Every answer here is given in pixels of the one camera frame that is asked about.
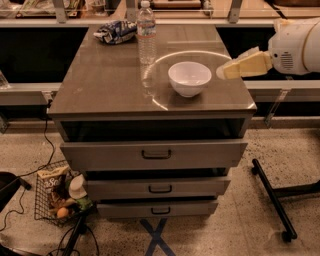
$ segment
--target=cabinet top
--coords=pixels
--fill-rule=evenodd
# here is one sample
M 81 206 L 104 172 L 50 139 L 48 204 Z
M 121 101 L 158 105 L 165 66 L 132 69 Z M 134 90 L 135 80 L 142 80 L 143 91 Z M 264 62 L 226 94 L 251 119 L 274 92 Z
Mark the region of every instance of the cabinet top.
M 149 66 L 140 65 L 135 38 L 106 45 L 93 36 L 98 28 L 89 27 L 49 110 L 52 118 L 255 112 L 241 79 L 216 77 L 229 55 L 214 25 L 157 25 L 157 60 Z M 180 61 L 200 62 L 212 72 L 207 88 L 193 98 L 170 85 L 168 70 Z

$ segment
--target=water bottle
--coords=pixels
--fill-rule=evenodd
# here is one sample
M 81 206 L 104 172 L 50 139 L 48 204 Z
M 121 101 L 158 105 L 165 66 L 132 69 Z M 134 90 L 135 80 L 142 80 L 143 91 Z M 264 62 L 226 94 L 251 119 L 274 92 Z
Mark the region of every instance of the water bottle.
M 152 64 L 156 51 L 156 19 L 148 0 L 141 1 L 137 16 L 139 58 L 142 64 Z

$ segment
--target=drawer front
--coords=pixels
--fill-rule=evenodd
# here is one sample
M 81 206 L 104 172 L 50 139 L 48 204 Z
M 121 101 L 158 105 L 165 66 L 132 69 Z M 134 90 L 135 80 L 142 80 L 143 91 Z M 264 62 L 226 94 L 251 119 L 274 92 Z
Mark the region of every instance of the drawer front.
M 104 180 L 87 181 L 85 189 L 92 200 L 199 197 L 223 195 L 230 184 L 229 177 Z
M 74 170 L 146 170 L 237 166 L 247 146 L 242 139 L 192 142 L 63 143 Z
M 218 200 L 189 202 L 149 202 L 135 204 L 98 204 L 99 214 L 105 218 L 146 218 L 188 215 L 210 215 Z

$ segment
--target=white bowl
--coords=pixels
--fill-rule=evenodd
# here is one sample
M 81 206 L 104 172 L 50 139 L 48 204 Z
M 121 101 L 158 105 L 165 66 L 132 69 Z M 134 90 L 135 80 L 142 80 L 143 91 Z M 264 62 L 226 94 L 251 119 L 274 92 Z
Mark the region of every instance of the white bowl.
M 183 97 L 193 97 L 202 92 L 212 76 L 206 66 L 191 61 L 174 64 L 168 75 L 173 89 Z

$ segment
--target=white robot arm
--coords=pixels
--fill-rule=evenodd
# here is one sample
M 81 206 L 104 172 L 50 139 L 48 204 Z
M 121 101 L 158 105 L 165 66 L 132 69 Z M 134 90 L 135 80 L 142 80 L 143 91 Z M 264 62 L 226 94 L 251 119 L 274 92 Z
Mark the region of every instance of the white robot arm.
M 320 72 L 320 18 L 275 22 L 268 51 L 252 48 L 218 67 L 221 79 L 263 75 L 272 67 L 283 74 Z

